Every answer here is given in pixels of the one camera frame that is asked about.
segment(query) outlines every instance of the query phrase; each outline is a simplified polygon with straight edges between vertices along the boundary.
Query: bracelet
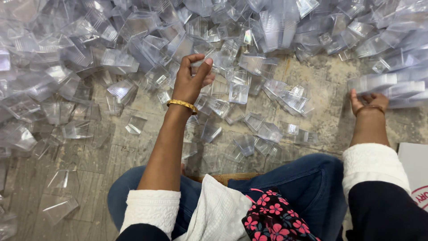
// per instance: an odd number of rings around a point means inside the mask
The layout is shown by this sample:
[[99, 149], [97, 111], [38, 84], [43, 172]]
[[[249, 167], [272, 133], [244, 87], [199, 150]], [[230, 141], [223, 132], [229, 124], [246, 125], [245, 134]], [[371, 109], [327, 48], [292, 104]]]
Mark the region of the bracelet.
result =
[[198, 109], [194, 105], [189, 104], [187, 102], [184, 102], [184, 101], [181, 101], [181, 100], [177, 100], [177, 99], [170, 99], [170, 100], [168, 100], [168, 102], [166, 103], [166, 105], [169, 107], [169, 104], [177, 104], [177, 105], [186, 106], [186, 107], [188, 107], [188, 108], [190, 108], [190, 109], [193, 110], [192, 115], [198, 114]]
[[380, 111], [383, 113], [383, 115], [385, 115], [385, 111], [383, 110], [382, 106], [380, 106], [380, 105], [366, 105], [366, 106], [364, 106], [364, 107], [359, 108], [359, 109], [357, 110], [357, 112], [355, 113], [355, 116], [357, 116], [357, 115], [358, 115], [358, 113], [359, 113], [361, 110], [363, 110], [363, 109], [367, 109], [367, 108], [374, 108], [374, 109], [378, 109], [378, 110], [380, 110]]

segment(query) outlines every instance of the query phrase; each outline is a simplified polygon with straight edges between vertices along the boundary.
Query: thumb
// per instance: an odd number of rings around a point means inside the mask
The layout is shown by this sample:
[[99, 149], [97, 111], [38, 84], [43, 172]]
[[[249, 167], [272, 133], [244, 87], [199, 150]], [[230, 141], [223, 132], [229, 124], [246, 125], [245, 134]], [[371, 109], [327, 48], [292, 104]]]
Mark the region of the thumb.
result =
[[213, 59], [208, 58], [206, 59], [201, 66], [199, 66], [198, 68], [198, 72], [196, 73], [195, 77], [193, 77], [193, 79], [202, 84], [202, 82], [204, 81], [205, 77], [207, 76], [207, 74], [210, 73], [211, 71], [211, 67], [213, 66]]

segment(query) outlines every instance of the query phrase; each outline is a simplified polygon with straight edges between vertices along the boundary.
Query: black cloth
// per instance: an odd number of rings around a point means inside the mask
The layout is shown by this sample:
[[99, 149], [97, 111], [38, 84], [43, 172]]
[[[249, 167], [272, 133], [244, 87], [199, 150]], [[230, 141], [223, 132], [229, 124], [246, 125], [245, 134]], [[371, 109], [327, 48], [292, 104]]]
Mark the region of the black cloth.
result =
[[349, 241], [428, 241], [428, 212], [401, 187], [365, 181], [349, 192], [353, 230]]
[[170, 241], [168, 236], [158, 227], [139, 223], [125, 228], [116, 241]]

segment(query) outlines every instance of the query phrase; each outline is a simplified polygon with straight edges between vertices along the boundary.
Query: pink flower print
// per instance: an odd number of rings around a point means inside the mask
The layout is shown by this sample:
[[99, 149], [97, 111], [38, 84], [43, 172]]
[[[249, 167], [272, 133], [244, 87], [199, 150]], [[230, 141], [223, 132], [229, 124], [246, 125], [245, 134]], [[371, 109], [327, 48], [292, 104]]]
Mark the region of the pink flower print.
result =
[[269, 211], [269, 209], [267, 208], [260, 208], [260, 212], [263, 212], [264, 214], [267, 213]]
[[252, 217], [248, 217], [247, 222], [244, 222], [244, 225], [247, 227], [247, 229], [255, 230], [257, 223], [257, 221], [253, 221]]
[[275, 213], [276, 215], [279, 215], [280, 211], [283, 210], [282, 207], [281, 207], [281, 205], [279, 205], [279, 203], [275, 203], [275, 206], [271, 205], [269, 208], [270, 208], [269, 212], [271, 214]]
[[285, 200], [285, 199], [283, 199], [283, 198], [278, 198], [278, 200], [279, 200], [280, 202], [282, 202], [283, 204], [288, 205], [287, 200]]
[[288, 229], [282, 229], [281, 224], [274, 224], [273, 228], [269, 230], [270, 239], [272, 241], [283, 241], [284, 237], [287, 236], [290, 231]]
[[296, 222], [293, 223], [293, 226], [298, 228], [299, 232], [301, 232], [301, 233], [305, 233], [305, 232], [311, 233], [311, 232], [309, 232], [308, 226], [306, 224], [302, 223], [300, 220], [296, 220]]
[[291, 209], [291, 211], [287, 211], [287, 213], [289, 213], [290, 216], [292, 216], [292, 217], [299, 217], [299, 215], [296, 212], [294, 212], [292, 209]]
[[257, 204], [258, 205], [266, 205], [266, 202], [270, 200], [270, 197], [268, 197], [266, 194], [263, 194], [258, 200], [257, 200]]
[[271, 190], [269, 190], [269, 191], [267, 191], [267, 192], [266, 192], [266, 194], [276, 196], [278, 193], [274, 193], [274, 192], [272, 192]]
[[252, 241], [268, 241], [268, 238], [265, 235], [261, 235], [261, 232], [255, 232], [254, 238]]

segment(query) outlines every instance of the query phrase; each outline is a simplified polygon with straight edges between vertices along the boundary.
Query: dusty floor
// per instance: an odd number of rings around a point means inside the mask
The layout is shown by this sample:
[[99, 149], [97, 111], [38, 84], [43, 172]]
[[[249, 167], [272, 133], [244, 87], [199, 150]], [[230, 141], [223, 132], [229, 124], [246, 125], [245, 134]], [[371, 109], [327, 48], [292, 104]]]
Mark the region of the dusty floor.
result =
[[[266, 116], [266, 121], [276, 125], [286, 121], [300, 125], [301, 129], [318, 133], [316, 146], [298, 146], [281, 141], [280, 146], [290, 151], [292, 161], [310, 153], [327, 153], [340, 157], [352, 137], [354, 118], [346, 107], [345, 83], [348, 78], [367, 72], [358, 60], [341, 62], [338, 56], [317, 56], [299, 63], [293, 56], [282, 56], [274, 78], [289, 86], [307, 80], [312, 86], [311, 103], [315, 110], [308, 118], [294, 117], [284, 112], [276, 102], [271, 102], [265, 93], [251, 96], [242, 106], [246, 113]], [[93, 99], [106, 96], [107, 92], [95, 83]], [[102, 126], [112, 135], [100, 149], [85, 146], [85, 140], [71, 140], [65, 145], [51, 148], [41, 159], [13, 158], [3, 160], [9, 170], [3, 207], [19, 219], [18, 233], [10, 241], [111, 241], [118, 235], [107, 209], [107, 193], [111, 184], [126, 170], [147, 163], [164, 115], [157, 99], [143, 95], [142, 91], [125, 108], [120, 117], [104, 117]], [[127, 132], [125, 125], [130, 115], [148, 120], [139, 135]], [[198, 153], [189, 158], [188, 175], [197, 175], [201, 157], [221, 153], [236, 133], [249, 133], [244, 123], [228, 125], [226, 121], [211, 115], [216, 124], [223, 127], [219, 137], [212, 143], [200, 141], [202, 126], [186, 130], [185, 141], [195, 142]], [[411, 108], [388, 111], [387, 132], [393, 148], [399, 142], [428, 143], [428, 108]], [[257, 152], [245, 157], [239, 164], [224, 162], [220, 172], [266, 172], [282, 164], [266, 162]], [[46, 188], [58, 169], [77, 169], [79, 192], [76, 196], [79, 207], [66, 219], [50, 227], [42, 210], [58, 203], [64, 197], [54, 195]]]

